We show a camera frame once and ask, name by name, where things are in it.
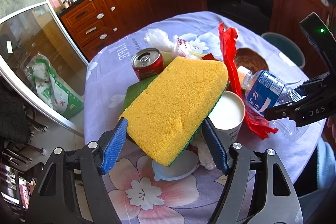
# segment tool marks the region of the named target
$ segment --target screw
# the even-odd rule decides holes
[[[89,148],[94,149],[98,146],[98,144],[96,142],[90,142],[88,146]]]
[[[232,146],[235,149],[241,149],[241,147],[242,147],[242,145],[240,143],[233,143]]]
[[[61,154],[62,149],[60,147],[54,149],[54,154],[58,155]]]
[[[274,156],[275,151],[273,149],[267,149],[267,154],[270,155],[270,156]]]

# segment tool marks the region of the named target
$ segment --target das logo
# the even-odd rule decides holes
[[[325,108],[324,106],[321,106],[320,109],[316,109],[315,111],[314,110],[310,110],[309,111],[309,117],[313,116],[313,115],[316,115],[316,114],[320,114],[321,112],[324,112],[325,111]]]

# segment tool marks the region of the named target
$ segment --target floral tablecloth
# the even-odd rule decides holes
[[[237,48],[248,47],[261,55],[270,71],[286,83],[299,85],[308,78],[279,50],[260,36],[235,22],[211,12],[178,15],[153,23],[105,47],[90,62],[86,76],[84,101],[85,143],[96,141],[103,132],[118,122],[127,87],[138,81],[130,60],[140,49],[149,47],[144,36],[149,29],[158,28],[193,41],[198,52],[211,52],[221,59],[218,25],[238,28]],[[237,141],[253,151],[268,148],[277,151],[294,182],[315,149],[325,121],[311,124],[295,143],[278,132],[261,141],[243,124]],[[140,148],[126,140],[114,169],[104,176],[106,189],[122,223],[188,224],[207,223],[220,198],[226,177],[217,169],[198,167],[188,177],[173,181],[153,179],[152,161]],[[253,190],[253,173],[247,185],[241,218],[247,214]]]

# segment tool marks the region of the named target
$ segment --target small white bowl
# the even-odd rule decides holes
[[[157,163],[155,160],[152,162],[152,168],[155,173],[154,180],[179,180],[190,175],[196,170],[198,165],[198,156],[190,151],[184,150],[170,166],[164,166]]]

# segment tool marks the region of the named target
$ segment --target white cup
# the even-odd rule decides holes
[[[235,142],[245,116],[245,105],[242,99],[231,91],[224,91],[221,98],[209,114],[219,134],[226,133]]]

